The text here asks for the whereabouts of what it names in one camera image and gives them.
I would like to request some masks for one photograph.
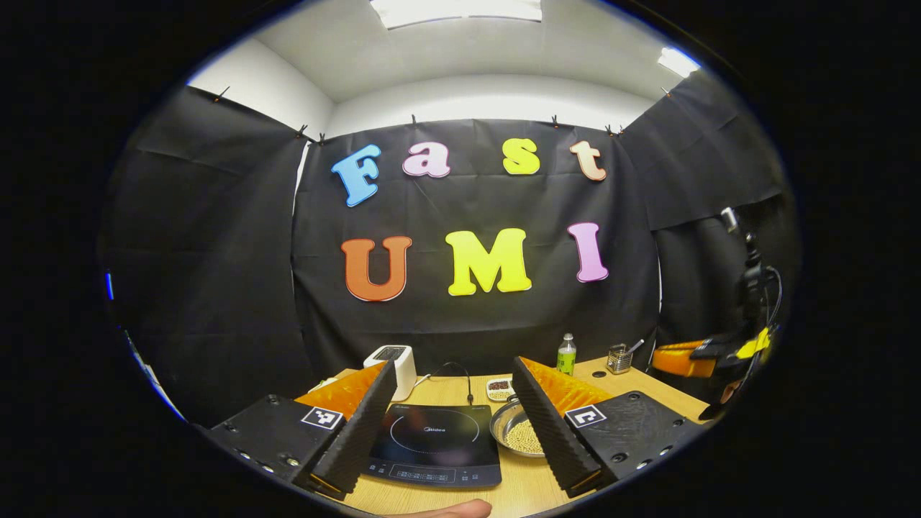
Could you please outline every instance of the finger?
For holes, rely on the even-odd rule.
[[[493,506],[488,502],[474,499],[443,509],[407,514],[388,514],[384,518],[486,518],[492,511]]]

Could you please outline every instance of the plastic bottle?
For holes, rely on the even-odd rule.
[[[573,375],[576,367],[576,344],[571,333],[563,335],[563,343],[556,350],[556,369],[563,374]]]

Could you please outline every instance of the yellow letter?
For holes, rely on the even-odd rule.
[[[534,154],[537,144],[529,138],[509,138],[502,144],[506,159],[502,160],[508,174],[534,174],[541,168],[541,159]]]
[[[448,287],[448,293],[455,296],[476,293],[476,285],[470,280],[471,271],[483,291],[489,293],[500,267],[502,278],[496,285],[499,291],[530,289],[521,249],[524,238],[522,229],[502,229],[495,236],[493,250],[487,252],[473,232],[461,230],[445,236],[445,241],[454,249],[454,284]]]

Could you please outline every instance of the black cloth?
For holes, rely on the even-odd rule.
[[[540,169],[510,175],[503,168],[508,138],[537,145]],[[607,178],[594,182],[569,147],[580,140],[600,151]],[[408,148],[435,141],[449,149],[442,178],[403,172]],[[332,165],[364,146],[381,149],[378,191],[360,204]],[[659,309],[656,249],[630,160],[616,137],[582,127],[526,121],[445,121],[407,124],[336,137],[311,146],[297,190],[293,266],[305,347],[321,371],[360,365],[384,344],[414,347],[416,368],[430,372],[457,361],[470,374],[508,372],[522,355],[554,363],[563,334],[572,333],[580,358],[597,358],[618,342],[654,329]],[[591,221],[608,278],[576,279],[579,257],[566,228]],[[454,257],[445,236],[469,230],[488,251],[506,228],[526,232],[524,261],[532,288],[502,293],[493,287],[452,297]],[[389,277],[384,238],[408,236],[407,284],[397,298],[366,302],[345,286],[350,239],[370,239],[370,279]]]
[[[624,129],[649,227],[718,215],[781,193],[784,170],[758,121],[718,79],[692,73]]]
[[[301,395],[316,378],[289,268],[305,141],[214,97],[185,87],[138,129],[100,237],[116,322],[204,426],[269,393]]]
[[[736,207],[742,227],[756,236],[762,264],[780,273],[782,291],[770,284],[769,310],[781,304],[775,322],[790,314],[802,268],[802,243],[796,225],[793,195],[785,190],[763,202]],[[662,311],[659,345],[701,340],[736,328],[742,317],[739,281],[746,250],[739,234],[729,235],[719,217],[703,218],[653,232],[662,267]],[[784,330],[775,336],[779,343]],[[647,372],[702,399],[722,394],[723,387],[700,378],[683,378],[647,367]]]

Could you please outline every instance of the utensil holder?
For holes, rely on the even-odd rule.
[[[626,344],[611,347],[611,350],[608,351],[608,371],[613,374],[623,374],[630,371],[633,353],[627,353],[626,350]]]

